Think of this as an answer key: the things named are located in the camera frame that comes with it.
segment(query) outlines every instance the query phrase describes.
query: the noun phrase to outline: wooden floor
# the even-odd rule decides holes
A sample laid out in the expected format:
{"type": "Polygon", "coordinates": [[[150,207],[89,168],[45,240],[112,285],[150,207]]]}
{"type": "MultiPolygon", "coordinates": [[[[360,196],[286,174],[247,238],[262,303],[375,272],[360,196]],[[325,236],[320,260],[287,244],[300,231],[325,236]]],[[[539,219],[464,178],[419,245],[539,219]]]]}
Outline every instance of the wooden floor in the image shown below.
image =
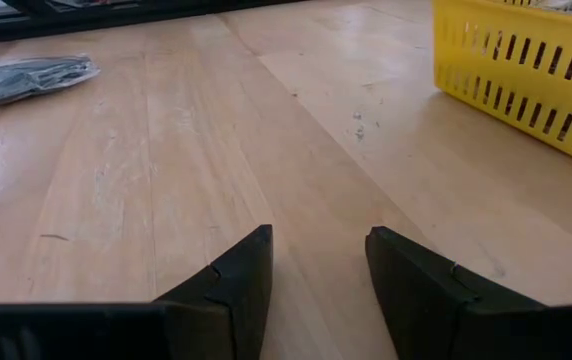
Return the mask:
{"type": "Polygon", "coordinates": [[[386,225],[572,303],[572,159],[432,85],[428,0],[333,0],[0,44],[102,73],[0,108],[0,301],[150,300],[275,228],[264,359],[391,359],[386,225]]]}

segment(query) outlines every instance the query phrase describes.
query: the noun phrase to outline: black object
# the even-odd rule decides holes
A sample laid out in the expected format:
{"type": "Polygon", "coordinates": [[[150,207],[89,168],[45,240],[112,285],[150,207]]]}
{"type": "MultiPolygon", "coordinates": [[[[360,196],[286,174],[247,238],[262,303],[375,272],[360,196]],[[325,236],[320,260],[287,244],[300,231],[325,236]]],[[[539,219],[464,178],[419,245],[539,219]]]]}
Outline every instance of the black object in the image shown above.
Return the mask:
{"type": "Polygon", "coordinates": [[[205,15],[300,0],[112,0],[73,7],[49,0],[4,0],[0,41],[205,15]]]}
{"type": "Polygon", "coordinates": [[[572,306],[547,307],[385,227],[366,256],[400,360],[572,359],[572,306]]]}
{"type": "Polygon", "coordinates": [[[0,305],[0,359],[258,359],[271,286],[262,225],[152,303],[0,305]]]}

